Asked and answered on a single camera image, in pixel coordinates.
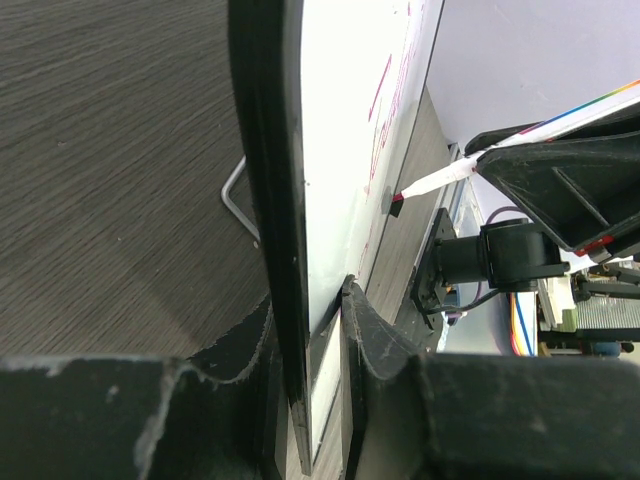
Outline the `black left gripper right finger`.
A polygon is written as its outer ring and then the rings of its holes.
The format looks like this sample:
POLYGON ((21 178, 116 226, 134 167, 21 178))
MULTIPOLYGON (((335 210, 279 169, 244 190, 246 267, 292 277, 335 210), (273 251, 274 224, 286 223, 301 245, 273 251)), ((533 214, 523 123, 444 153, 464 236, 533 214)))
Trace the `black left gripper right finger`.
POLYGON ((347 479, 635 479, 639 368, 432 354, 341 289, 347 479))

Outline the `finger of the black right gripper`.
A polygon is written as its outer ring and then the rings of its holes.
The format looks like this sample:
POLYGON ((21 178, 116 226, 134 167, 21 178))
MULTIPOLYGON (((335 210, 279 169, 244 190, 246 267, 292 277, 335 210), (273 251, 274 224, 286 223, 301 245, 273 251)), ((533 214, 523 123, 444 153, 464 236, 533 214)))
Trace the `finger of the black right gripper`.
POLYGON ((638 254, 638 106, 552 141, 490 148, 515 131, 484 132, 467 145, 480 155, 480 176, 566 251, 638 254))

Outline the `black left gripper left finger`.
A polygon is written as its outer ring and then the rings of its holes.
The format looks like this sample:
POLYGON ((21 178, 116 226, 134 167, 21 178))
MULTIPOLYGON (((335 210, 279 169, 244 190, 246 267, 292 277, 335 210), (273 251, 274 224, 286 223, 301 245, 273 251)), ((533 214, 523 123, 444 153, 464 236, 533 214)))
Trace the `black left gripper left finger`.
POLYGON ((5 479, 281 479, 287 406, 268 301, 190 358, 7 355, 5 479))

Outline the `white whiteboard black frame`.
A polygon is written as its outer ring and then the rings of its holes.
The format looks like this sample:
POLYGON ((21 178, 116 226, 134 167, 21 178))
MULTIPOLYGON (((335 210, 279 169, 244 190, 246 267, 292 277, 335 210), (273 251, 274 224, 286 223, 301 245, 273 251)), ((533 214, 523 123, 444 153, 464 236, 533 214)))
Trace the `white whiteboard black frame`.
POLYGON ((236 111, 299 465, 339 373, 339 291, 369 281, 408 153, 440 1, 233 1, 236 111))

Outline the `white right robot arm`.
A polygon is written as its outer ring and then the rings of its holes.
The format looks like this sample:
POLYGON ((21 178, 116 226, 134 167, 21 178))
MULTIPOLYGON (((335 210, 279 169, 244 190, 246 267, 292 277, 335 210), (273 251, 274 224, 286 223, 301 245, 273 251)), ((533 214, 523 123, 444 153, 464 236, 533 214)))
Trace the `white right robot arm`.
POLYGON ((476 135, 479 175, 525 214, 488 223, 476 237, 446 238, 436 225, 411 298, 423 316, 453 312, 445 285, 485 281, 490 295, 532 291, 561 277, 561 251, 597 264, 639 256, 639 107, 632 105, 553 140, 499 147, 522 126, 476 135))

